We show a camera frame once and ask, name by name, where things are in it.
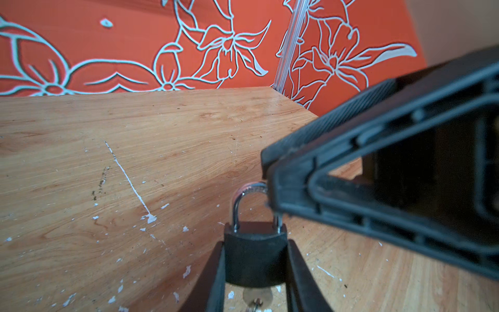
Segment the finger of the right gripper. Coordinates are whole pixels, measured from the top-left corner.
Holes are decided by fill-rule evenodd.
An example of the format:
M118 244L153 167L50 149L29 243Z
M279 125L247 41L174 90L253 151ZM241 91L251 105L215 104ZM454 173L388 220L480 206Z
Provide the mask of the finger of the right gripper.
M261 152L273 211L498 278L498 48L369 87Z

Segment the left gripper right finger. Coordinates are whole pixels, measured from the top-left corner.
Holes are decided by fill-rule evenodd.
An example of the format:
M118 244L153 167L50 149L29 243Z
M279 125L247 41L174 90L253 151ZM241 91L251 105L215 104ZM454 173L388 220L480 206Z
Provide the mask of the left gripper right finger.
M293 240L287 246L286 289L288 311L333 312Z

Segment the small black padlock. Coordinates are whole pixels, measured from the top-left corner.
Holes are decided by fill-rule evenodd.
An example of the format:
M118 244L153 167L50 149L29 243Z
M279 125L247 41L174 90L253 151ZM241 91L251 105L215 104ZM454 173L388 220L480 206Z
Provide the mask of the small black padlock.
M231 220L224 229L226 282L240 287L265 288L286 282L288 239L282 219L271 222L242 222L242 199L267 193L264 182L239 188L231 204Z

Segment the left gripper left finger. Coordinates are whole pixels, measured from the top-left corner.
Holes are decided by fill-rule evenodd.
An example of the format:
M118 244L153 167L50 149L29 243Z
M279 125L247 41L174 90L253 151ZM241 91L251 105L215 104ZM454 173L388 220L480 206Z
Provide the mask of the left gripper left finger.
M226 253L224 243L219 241L179 311L223 312L225 286Z

